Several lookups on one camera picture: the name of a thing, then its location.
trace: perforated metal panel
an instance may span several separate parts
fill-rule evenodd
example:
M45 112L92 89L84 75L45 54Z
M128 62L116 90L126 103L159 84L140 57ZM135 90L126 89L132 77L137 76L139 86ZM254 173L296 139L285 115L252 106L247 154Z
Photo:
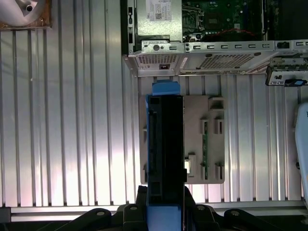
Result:
M235 68L252 60L252 54L223 54L206 57L199 66L200 69Z
M138 58L141 64L171 64L177 60L177 56L172 54L146 54Z

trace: motherboard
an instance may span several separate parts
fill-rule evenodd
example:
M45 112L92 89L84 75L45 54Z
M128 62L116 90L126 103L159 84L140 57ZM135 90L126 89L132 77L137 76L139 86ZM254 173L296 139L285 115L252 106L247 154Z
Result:
M257 0L183 0L183 40L262 39L261 11Z

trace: white label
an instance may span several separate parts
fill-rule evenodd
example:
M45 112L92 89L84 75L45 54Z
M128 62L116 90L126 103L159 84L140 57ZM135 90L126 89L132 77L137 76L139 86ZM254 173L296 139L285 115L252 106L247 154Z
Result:
M182 62L182 64L181 64L181 66L180 66L180 69L183 69L183 67L184 67L185 64L186 64L187 59L188 59L188 58L184 58L184 59L183 59L183 62Z
M171 0L146 0L146 11L151 22L171 21Z
M240 30L241 29L241 24L235 23L234 28Z

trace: white object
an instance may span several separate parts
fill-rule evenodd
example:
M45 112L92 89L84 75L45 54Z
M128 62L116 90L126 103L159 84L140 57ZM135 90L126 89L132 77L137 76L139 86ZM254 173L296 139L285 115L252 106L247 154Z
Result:
M300 105L295 128L298 162L302 176L304 195L308 199L308 103Z
M147 0L147 19L155 21L171 21L171 0Z

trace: red wire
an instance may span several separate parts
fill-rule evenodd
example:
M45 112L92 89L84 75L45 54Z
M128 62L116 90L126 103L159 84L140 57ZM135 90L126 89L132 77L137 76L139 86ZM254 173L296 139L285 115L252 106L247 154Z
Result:
M224 34L224 33L227 33L227 32L231 32L231 31L245 32L245 33L250 34L250 35L252 35L252 36L256 36L254 33L250 32L250 31L247 31L247 30L240 30L240 29L237 29L237 28L232 28L232 29L230 29L230 30L224 30L224 31L218 32L217 34L214 34L214 35L212 35L212 36L221 35L221 34Z

